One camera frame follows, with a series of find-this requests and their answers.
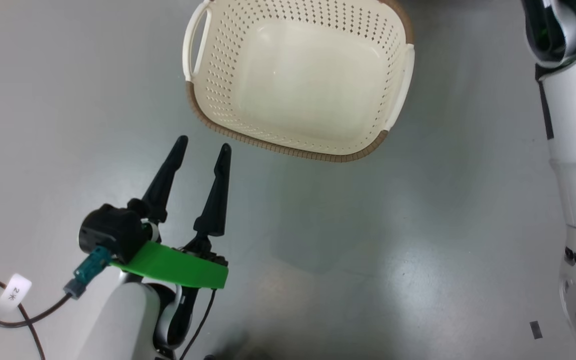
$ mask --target green plastic strip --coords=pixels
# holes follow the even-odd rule
[[[226,266],[151,241],[142,246],[129,264],[111,265],[144,278],[189,288],[223,289],[228,278]]]

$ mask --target plastic basket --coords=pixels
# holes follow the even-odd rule
[[[188,100],[209,128],[239,141],[357,160],[402,110],[412,43],[410,19],[391,0],[206,0],[183,39]]]

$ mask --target cable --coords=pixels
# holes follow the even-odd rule
[[[185,349],[183,349],[183,353],[181,354],[181,357],[179,358],[179,360],[184,360],[184,358],[186,357],[186,354],[190,350],[190,347],[193,346],[193,343],[195,342],[195,340],[199,336],[199,332],[202,330],[202,327],[204,326],[204,323],[206,322],[206,319],[208,318],[208,314],[210,314],[210,309],[213,307],[216,292],[217,292],[217,289],[212,289],[212,294],[210,295],[210,302],[208,303],[208,307],[206,307],[206,312],[205,312],[205,314],[203,314],[203,318],[201,319],[201,322],[199,323],[197,330],[195,330],[194,335],[192,335],[192,339],[190,339],[190,342],[188,342],[188,345],[186,345]]]
[[[0,288],[6,289],[6,284],[0,281]],[[37,335],[37,330],[35,330],[34,323],[45,319],[48,315],[54,313],[57,309],[61,308],[66,301],[71,298],[71,294],[66,294],[66,296],[62,297],[55,305],[53,305],[50,309],[42,312],[41,314],[30,318],[24,306],[20,303],[17,308],[21,315],[23,316],[23,321],[18,322],[6,322],[0,320],[0,328],[7,328],[7,329],[16,329],[16,328],[23,328],[24,326],[28,326],[30,333],[32,333],[32,339],[34,340],[34,344],[37,346],[37,351],[39,351],[39,357],[41,360],[46,360],[46,354],[44,353],[44,348],[42,347],[41,342],[39,342],[39,335]]]

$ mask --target teal connector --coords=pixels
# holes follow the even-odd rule
[[[90,282],[101,274],[101,272],[110,264],[113,256],[110,251],[103,247],[97,246],[94,250],[87,256],[85,260],[75,269],[73,274],[75,278],[68,281],[68,284],[64,286],[63,291],[66,294],[71,294],[74,300],[77,300],[84,294],[86,287]]]

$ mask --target basket handle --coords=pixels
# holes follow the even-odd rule
[[[197,9],[192,13],[192,17],[188,22],[188,27],[185,28],[185,35],[183,35],[183,48],[182,48],[182,66],[183,66],[183,76],[185,76],[186,82],[192,82],[193,77],[199,72],[199,64],[202,62],[202,56],[204,54],[204,46],[206,45],[206,40],[208,39],[208,28],[210,27],[211,18],[213,17],[213,12],[210,9],[211,0],[204,0]],[[193,41],[195,39],[195,33],[197,32],[197,27],[199,25],[199,20],[206,13],[206,22],[203,27],[203,35],[201,36],[201,44],[199,44],[199,52],[197,52],[197,59],[194,62],[194,68],[192,66],[192,52],[193,52]]]
[[[400,116],[400,112],[402,112],[402,108],[404,107],[404,102],[406,101],[406,96],[408,95],[408,91],[410,89],[410,82],[412,80],[412,72],[415,68],[415,46],[411,43],[406,44],[407,46],[407,53],[406,58],[404,59],[404,78],[401,81],[401,89],[399,89],[399,94],[395,99],[395,105],[392,108],[392,112],[390,113],[390,117],[386,121],[386,125],[384,126],[384,130],[390,132],[393,125],[395,125],[395,121]]]

